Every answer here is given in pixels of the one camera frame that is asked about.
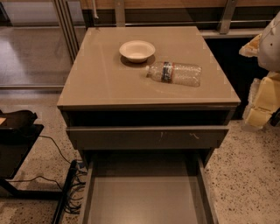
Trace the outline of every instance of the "terrazzo floor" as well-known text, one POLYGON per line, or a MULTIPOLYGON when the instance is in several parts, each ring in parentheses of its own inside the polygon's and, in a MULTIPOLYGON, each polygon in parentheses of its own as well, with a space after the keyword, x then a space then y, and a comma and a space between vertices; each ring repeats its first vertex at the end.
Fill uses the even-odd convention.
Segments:
MULTIPOLYGON (((62 47, 63 42, 60 42, 60 31, 58 29, 49 30, 44 29, 36 32, 38 35, 41 32, 44 32, 45 35, 50 33, 48 37, 52 45, 45 45, 45 50, 53 55, 57 51, 57 47, 62 47)), ((1 43, 7 45, 7 41, 3 41, 3 35, 7 32, 11 35, 12 32, 15 33, 17 30, 0 28, 0 49, 3 49, 1 43)), ((32 35, 34 29, 25 29, 20 32, 23 36, 32 35)), ((40 46, 41 55, 44 55, 43 46, 40 46)), ((31 59, 32 53, 25 56, 18 54, 25 53, 24 50, 19 51, 19 48, 13 48, 13 51, 17 52, 17 56, 21 55, 19 58, 29 57, 26 61, 33 61, 35 64, 36 60, 40 60, 39 56, 31 59)), ((66 54, 66 50, 63 49, 62 47, 61 51, 66 54)), ((16 79, 16 76, 9 78, 10 70, 7 69, 7 65, 10 63, 9 58, 0 54, 0 61, 2 65, 0 66, 0 83, 3 84, 6 81, 10 82, 12 79, 16 79), (1 70, 4 67, 3 64, 6 65, 5 73, 1 70)), ((41 65, 40 69, 45 69, 50 74, 50 80, 47 79, 47 76, 44 76, 44 82, 63 82, 71 67, 67 56, 59 63, 60 71, 63 71, 61 73, 47 70, 50 68, 47 63, 41 65)), ((31 64, 29 64, 29 68, 29 71, 33 70, 31 64)), ((37 73, 25 73, 24 75, 32 77, 36 76, 37 73)), ((38 115, 36 123, 45 126, 42 135, 52 137, 68 160, 80 159, 67 138, 66 125, 60 111, 56 108, 59 95, 59 92, 2 90, 0 92, 0 109, 3 112, 20 109, 29 109, 36 112, 38 115)), ((206 167, 206 179, 219 223, 280 224, 280 128, 274 128, 267 124, 263 130, 251 133, 243 131, 241 126, 242 121, 230 122, 228 125, 229 132, 224 142, 219 149, 215 150, 206 167)), ((49 139, 40 137, 14 179, 32 179, 38 175, 43 175, 46 178, 55 179, 63 185, 68 167, 69 164, 63 160, 53 143, 49 139)), ((29 190, 58 189, 54 183, 43 179, 27 183, 14 183, 13 185, 18 189, 29 190)), ((1 198, 0 223, 50 223, 56 206, 57 202, 55 201, 1 198)), ((74 224, 77 223, 77 220, 77 215, 64 213, 61 223, 74 224)))

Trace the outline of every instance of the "bowl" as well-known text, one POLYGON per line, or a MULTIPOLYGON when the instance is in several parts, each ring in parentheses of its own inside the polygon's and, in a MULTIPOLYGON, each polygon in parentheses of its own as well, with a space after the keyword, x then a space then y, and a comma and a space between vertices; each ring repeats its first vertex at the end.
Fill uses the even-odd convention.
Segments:
POLYGON ((149 42, 133 40, 120 47, 120 54, 132 63, 143 63, 156 51, 149 42))

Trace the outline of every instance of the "drawer front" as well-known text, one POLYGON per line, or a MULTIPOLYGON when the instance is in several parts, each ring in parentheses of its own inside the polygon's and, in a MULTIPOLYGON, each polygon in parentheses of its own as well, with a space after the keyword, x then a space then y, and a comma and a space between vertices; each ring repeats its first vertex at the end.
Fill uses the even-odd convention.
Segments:
POLYGON ((221 145, 228 129, 211 127, 67 128, 76 150, 209 149, 221 145))

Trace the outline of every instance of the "floor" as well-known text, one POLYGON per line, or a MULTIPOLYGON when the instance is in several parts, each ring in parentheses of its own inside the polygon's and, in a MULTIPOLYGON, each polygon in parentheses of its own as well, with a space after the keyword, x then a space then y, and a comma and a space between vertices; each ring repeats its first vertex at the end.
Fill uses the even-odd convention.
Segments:
MULTIPOLYGON (((78 29, 79 41, 84 29, 78 29)), ((0 28, 0 84, 63 84, 71 68, 58 28, 0 28)), ((56 103, 60 92, 0 91, 0 109, 29 109, 45 126, 42 135, 52 137, 68 160, 80 159, 65 132, 56 103)), ((229 132, 206 167, 214 208, 221 224, 280 224, 280 129, 269 125, 258 132, 242 130, 232 121, 229 132)), ((69 164, 55 145, 40 137, 14 180, 43 175, 61 185, 69 164)), ((14 183, 19 189, 57 190, 41 178, 14 183)), ((0 199, 0 223, 50 223, 57 202, 0 199)), ((64 214, 61 223, 77 223, 78 216, 64 214)))

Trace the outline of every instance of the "bottle label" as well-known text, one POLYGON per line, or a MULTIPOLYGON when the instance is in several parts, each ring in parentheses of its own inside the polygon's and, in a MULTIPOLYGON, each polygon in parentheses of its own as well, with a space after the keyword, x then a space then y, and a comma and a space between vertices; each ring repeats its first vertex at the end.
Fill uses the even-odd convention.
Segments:
POLYGON ((163 72, 161 75, 162 82, 172 82, 172 70, 173 70, 173 64, 171 62, 165 62, 163 67, 163 72))

